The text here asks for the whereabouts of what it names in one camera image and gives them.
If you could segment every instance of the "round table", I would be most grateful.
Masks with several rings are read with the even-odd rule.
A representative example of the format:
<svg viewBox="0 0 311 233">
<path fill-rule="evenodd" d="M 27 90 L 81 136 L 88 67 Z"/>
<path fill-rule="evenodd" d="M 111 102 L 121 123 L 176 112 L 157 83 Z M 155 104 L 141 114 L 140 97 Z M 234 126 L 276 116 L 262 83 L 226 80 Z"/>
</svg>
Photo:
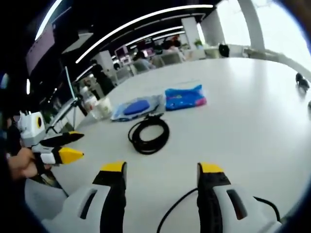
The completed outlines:
<svg viewBox="0 0 311 233">
<path fill-rule="evenodd" d="M 249 58 L 186 62 L 137 75 L 108 95 L 113 105 L 200 83 L 207 105 L 166 112 L 169 141 L 149 156 L 138 154 L 127 139 L 139 119 L 94 123 L 87 117 L 79 130 L 84 138 L 69 145 L 82 150 L 84 159 L 52 171 L 71 194 L 92 183 L 102 164 L 126 161 L 125 233 L 155 232 L 166 211 L 196 187 L 198 162 L 218 164 L 231 183 L 272 201 L 284 216 L 311 175 L 311 94 L 299 92 L 295 75 L 283 64 Z M 196 197 L 171 213 L 163 233 L 200 231 Z"/>
</svg>

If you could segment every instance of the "human hand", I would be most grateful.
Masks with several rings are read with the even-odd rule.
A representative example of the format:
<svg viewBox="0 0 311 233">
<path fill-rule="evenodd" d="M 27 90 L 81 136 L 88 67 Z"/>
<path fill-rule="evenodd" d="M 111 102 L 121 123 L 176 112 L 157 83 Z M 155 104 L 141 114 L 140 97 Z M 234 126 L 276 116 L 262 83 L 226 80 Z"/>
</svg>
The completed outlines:
<svg viewBox="0 0 311 233">
<path fill-rule="evenodd" d="M 21 178 L 31 178 L 38 174 L 35 166 L 34 153 L 28 148 L 22 148 L 17 156 L 9 157 L 8 164 L 13 180 Z M 50 169 L 51 165 L 44 165 L 45 169 Z"/>
</svg>

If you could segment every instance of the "black cable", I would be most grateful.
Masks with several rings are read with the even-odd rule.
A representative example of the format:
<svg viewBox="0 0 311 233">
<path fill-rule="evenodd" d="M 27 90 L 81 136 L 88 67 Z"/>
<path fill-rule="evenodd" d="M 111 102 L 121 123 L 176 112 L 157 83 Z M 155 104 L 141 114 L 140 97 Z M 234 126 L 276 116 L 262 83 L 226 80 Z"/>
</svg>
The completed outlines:
<svg viewBox="0 0 311 233">
<path fill-rule="evenodd" d="M 160 233 L 162 225 L 164 223 L 164 221 L 166 220 L 166 218 L 168 217 L 168 215 L 172 212 L 172 210 L 183 200 L 185 199 L 187 196 L 189 196 L 191 193 L 197 191 L 198 188 L 194 188 L 193 190 L 189 191 L 188 193 L 186 193 L 185 195 L 183 195 L 169 210 L 168 212 L 166 212 L 166 214 L 163 216 L 163 218 L 160 221 L 159 226 L 157 227 L 156 233 Z"/>
<path fill-rule="evenodd" d="M 261 198 L 257 198 L 257 197 L 254 197 L 254 198 L 255 198 L 257 201 L 260 201 L 260 202 L 262 202 L 262 203 L 265 203 L 265 204 L 267 204 L 267 205 L 270 205 L 270 206 L 273 208 L 274 212 L 276 213 L 276 220 L 277 220 L 278 222 L 281 221 L 280 213 L 278 212 L 278 209 L 277 209 L 276 205 L 274 205 L 272 202 L 270 202 L 270 201 L 268 201 L 268 200 L 265 200 L 265 199 L 261 199 Z"/>
<path fill-rule="evenodd" d="M 195 191 L 197 191 L 198 190 L 198 188 L 194 188 L 193 190 L 191 190 L 191 191 L 189 191 L 188 193 L 186 193 L 185 195 L 183 195 L 167 212 L 166 212 L 166 214 L 163 216 L 163 218 L 161 219 L 161 221 L 160 221 L 160 223 L 159 223 L 159 226 L 158 226 L 158 228 L 157 228 L 157 230 L 156 230 L 156 233 L 160 233 L 160 231 L 161 231 L 161 228 L 162 228 L 162 225 L 163 225 L 163 223 L 165 222 L 165 220 L 166 220 L 166 218 L 169 216 L 169 214 L 173 211 L 173 209 L 183 200 L 183 199 L 185 199 L 187 196 L 189 196 L 191 193 L 193 193 L 193 192 L 195 192 Z M 279 212 L 278 212 L 278 209 L 277 209 L 277 207 L 276 207 L 276 205 L 274 205 L 272 202 L 270 202 L 270 201 L 268 201 L 268 200 L 265 200 L 265 199 L 261 199 L 261 198 L 257 198 L 257 197 L 254 197 L 257 201 L 260 201 L 260 202 L 262 202 L 262 203 L 265 203 L 265 204 L 267 204 L 267 205 L 270 205 L 273 209 L 274 209 L 274 211 L 275 211 L 275 213 L 276 213 L 276 220 L 278 221 L 278 222 L 280 222 L 281 221 L 281 219 L 280 219 L 280 214 L 279 214 Z"/>
<path fill-rule="evenodd" d="M 160 119 L 162 115 L 163 114 L 155 116 L 148 115 L 143 121 L 138 122 L 130 129 L 128 132 L 128 140 L 133 144 L 137 152 L 149 155 L 158 152 L 164 147 L 170 136 L 170 128 L 164 120 Z M 163 133 L 153 140 L 143 141 L 140 138 L 141 131 L 152 125 L 161 126 L 163 128 Z"/>
</svg>

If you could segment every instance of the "blue plastic bag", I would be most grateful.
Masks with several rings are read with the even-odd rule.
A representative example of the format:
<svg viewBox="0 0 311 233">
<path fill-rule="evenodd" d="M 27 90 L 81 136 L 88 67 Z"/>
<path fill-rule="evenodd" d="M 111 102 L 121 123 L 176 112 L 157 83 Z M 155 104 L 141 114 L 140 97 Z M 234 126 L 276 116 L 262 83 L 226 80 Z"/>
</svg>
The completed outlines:
<svg viewBox="0 0 311 233">
<path fill-rule="evenodd" d="M 167 111 L 201 106 L 207 102 L 203 95 L 202 85 L 193 89 L 167 89 L 165 96 Z"/>
</svg>

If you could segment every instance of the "curved ceiling light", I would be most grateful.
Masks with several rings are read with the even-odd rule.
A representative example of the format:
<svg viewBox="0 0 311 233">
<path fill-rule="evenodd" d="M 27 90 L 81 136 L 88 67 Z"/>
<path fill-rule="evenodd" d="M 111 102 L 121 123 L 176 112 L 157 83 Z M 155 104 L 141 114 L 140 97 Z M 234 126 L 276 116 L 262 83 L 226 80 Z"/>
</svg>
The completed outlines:
<svg viewBox="0 0 311 233">
<path fill-rule="evenodd" d="M 134 44 L 134 43 L 136 43 L 136 42 L 138 42 L 138 41 L 141 41 L 141 40 L 146 39 L 146 38 L 148 38 L 148 37 L 151 37 L 151 36 L 153 36 L 153 35 L 157 35 L 157 34 L 160 34 L 160 33 L 165 33 L 165 32 L 172 31 L 172 30 L 182 29 L 182 28 L 183 28 L 183 26 L 177 26 L 177 27 L 173 27 L 173 28 L 164 29 L 164 30 L 161 30 L 161 31 L 158 31 L 158 32 L 155 32 L 155 33 L 151 33 L 151 34 L 142 36 L 142 37 L 140 37 L 140 38 L 138 38 L 138 39 L 136 39 L 136 40 L 133 40 L 133 41 L 131 41 L 131 42 L 125 44 L 125 45 L 126 45 L 126 46 L 129 46 L 129 45 L 131 45 L 131 44 Z"/>
<path fill-rule="evenodd" d="M 43 30 L 45 28 L 45 26 L 48 24 L 49 19 L 51 18 L 52 14 L 54 13 L 54 11 L 56 10 L 56 8 L 58 7 L 58 5 L 62 2 L 62 0 L 56 0 L 53 5 L 51 6 L 51 8 L 49 9 L 49 11 L 47 12 L 47 14 L 45 15 L 38 31 L 37 31 L 37 35 L 35 36 L 35 40 L 37 40 L 40 35 L 43 33 Z"/>
<path fill-rule="evenodd" d="M 119 32 L 120 30 L 134 24 L 137 23 L 143 19 L 152 17 L 152 16 L 156 16 L 156 15 L 160 15 L 166 12 L 171 12 L 171 11 L 177 11 L 177 10 L 184 10 L 184 9 L 192 9 L 192 8 L 213 8 L 213 5 L 208 5 L 208 4 L 202 4 L 202 5 L 187 5 L 187 6 L 177 6 L 177 7 L 172 7 L 172 8 L 168 8 L 168 9 L 164 9 L 164 10 L 160 10 L 160 11 L 156 11 L 144 16 L 141 16 L 139 18 L 136 18 L 120 27 L 118 27 L 117 29 L 113 30 L 112 32 L 108 33 L 107 35 L 105 35 L 103 38 L 101 38 L 99 41 L 97 41 L 94 45 L 92 45 L 90 48 L 88 48 L 77 60 L 76 60 L 76 64 L 79 63 L 89 52 L 91 52 L 95 47 L 97 47 L 100 43 L 102 43 L 104 40 L 106 40 L 107 38 L 111 37 L 113 34 Z"/>
<path fill-rule="evenodd" d="M 176 33 L 170 33 L 170 34 L 166 34 L 166 35 L 161 35 L 161 36 L 153 38 L 153 40 L 158 40 L 158 39 L 162 39 L 164 37 L 168 37 L 168 36 L 172 36 L 172 35 L 178 35 L 178 34 L 183 34 L 183 33 L 185 33 L 185 31 L 180 31 L 180 32 L 176 32 Z"/>
</svg>

